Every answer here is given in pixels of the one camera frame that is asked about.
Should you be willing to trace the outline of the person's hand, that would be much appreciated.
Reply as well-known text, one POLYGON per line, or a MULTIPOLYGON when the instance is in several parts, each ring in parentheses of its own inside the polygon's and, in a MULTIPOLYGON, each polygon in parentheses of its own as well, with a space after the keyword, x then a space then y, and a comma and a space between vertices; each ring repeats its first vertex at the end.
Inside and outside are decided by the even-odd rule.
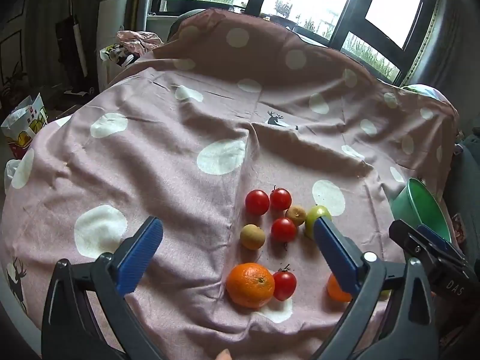
POLYGON ((230 351, 224 349, 217 355, 216 360, 232 360, 230 351))

